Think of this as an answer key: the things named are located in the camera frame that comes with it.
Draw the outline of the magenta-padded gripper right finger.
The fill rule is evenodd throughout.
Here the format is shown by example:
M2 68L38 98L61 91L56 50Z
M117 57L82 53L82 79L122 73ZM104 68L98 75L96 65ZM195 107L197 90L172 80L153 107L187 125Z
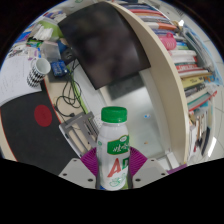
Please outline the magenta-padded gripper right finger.
M128 188L135 189L157 181L168 173L155 158L147 158L131 147L128 170Z

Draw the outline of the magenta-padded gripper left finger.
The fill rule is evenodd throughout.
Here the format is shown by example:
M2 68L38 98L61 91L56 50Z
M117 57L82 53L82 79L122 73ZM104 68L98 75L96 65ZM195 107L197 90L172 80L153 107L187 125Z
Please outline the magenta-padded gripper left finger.
M91 149L80 159L72 158L59 176L76 185L95 185L98 176L96 149Z

